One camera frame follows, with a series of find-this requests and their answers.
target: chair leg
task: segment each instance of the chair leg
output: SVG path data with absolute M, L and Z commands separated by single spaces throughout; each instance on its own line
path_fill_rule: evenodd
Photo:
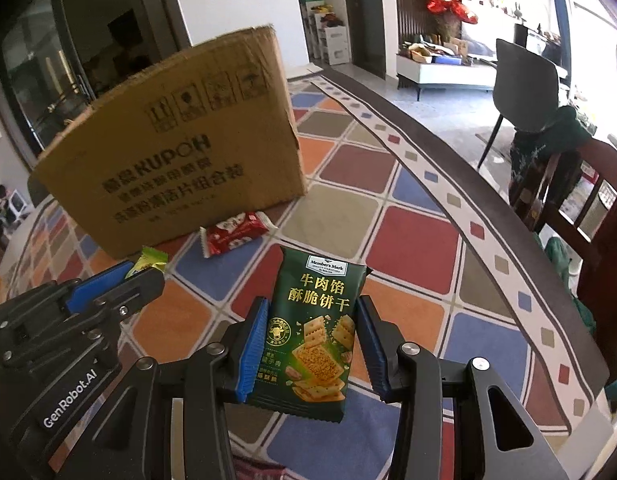
M 482 166 L 484 159 L 487 158 L 487 153 L 489 153 L 491 146 L 493 146 L 493 141 L 495 140 L 495 136 L 500 130 L 500 126 L 502 126 L 503 120 L 504 120 L 504 116 L 500 114 L 500 116 L 497 118 L 497 122 L 495 123 L 495 127 L 493 128 L 493 131 L 491 132 L 491 136 L 489 137 L 489 142 L 487 142 L 487 146 L 486 148 L 484 148 L 484 153 L 482 153 L 482 157 L 479 159 L 479 162 L 477 163 L 477 171 L 479 171 L 479 168 Z

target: checkered tablecloth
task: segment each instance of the checkered tablecloth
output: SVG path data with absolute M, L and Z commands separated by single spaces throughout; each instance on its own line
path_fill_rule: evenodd
M 289 91 L 308 194 L 267 211 L 279 227 L 272 236 L 230 253 L 204 259 L 197 234 L 161 244 L 170 255 L 166 288 L 124 324 L 119 348 L 125 369 L 145 354 L 168 362 L 218 340 L 246 315 L 254 296 L 270 297 L 280 246 L 291 246 L 372 267 L 363 293 L 383 319 L 446 359 L 489 359 L 558 449 L 590 405 L 586 385 L 563 351 L 569 344 L 563 331 L 538 306 L 532 285 L 491 227 L 472 216 L 476 209 L 461 183 L 445 177 L 371 105 L 328 79 L 293 82 Z M 48 280 L 87 278 L 115 263 L 51 202 L 38 212 L 1 297 Z M 181 404 L 174 409 L 181 411 Z M 450 404 L 444 414 L 443 478 L 450 479 Z M 239 453 L 282 463 L 294 478 L 308 480 L 383 478 L 398 415 L 371 391 L 358 344 L 341 424 L 226 407 Z M 178 460 L 176 478 L 182 474 Z

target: cracker package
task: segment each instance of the cracker package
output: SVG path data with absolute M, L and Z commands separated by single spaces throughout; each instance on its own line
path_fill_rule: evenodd
M 353 308 L 368 267 L 282 248 L 266 342 L 247 402 L 339 422 L 353 357 Z
M 158 251 L 153 247 L 146 247 L 142 249 L 140 257 L 138 261 L 135 262 L 133 268 L 127 272 L 126 278 L 130 278 L 132 275 L 137 274 L 140 270 L 147 269 L 148 267 L 155 267 L 156 269 L 164 272 L 166 269 L 166 264 L 168 263 L 168 254 L 163 253 L 162 251 Z

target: blue gripper pad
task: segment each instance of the blue gripper pad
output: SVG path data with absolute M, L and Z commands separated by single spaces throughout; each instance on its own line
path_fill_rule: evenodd
M 387 360 L 380 339 L 373 328 L 371 317 L 361 301 L 358 302 L 357 316 L 357 336 L 360 339 L 360 347 L 371 379 L 371 385 L 380 399 L 384 399 L 391 392 L 387 376 Z
M 264 299 L 253 321 L 244 351 L 239 359 L 239 380 L 235 391 L 239 402 L 246 402 L 246 396 L 253 392 L 255 378 L 264 353 L 266 323 L 268 321 L 269 300 Z
M 110 269 L 106 269 L 95 276 L 91 276 L 85 282 L 76 286 L 73 294 L 66 302 L 71 314 L 82 312 L 98 296 L 111 290 L 114 286 L 124 281 L 124 276 L 132 269 L 133 262 L 122 262 Z

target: red bow decoration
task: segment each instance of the red bow decoration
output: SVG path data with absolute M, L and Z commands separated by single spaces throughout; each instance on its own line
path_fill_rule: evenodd
M 426 8 L 434 14 L 450 9 L 460 20 L 476 25 L 477 14 L 464 5 L 461 0 L 429 0 Z

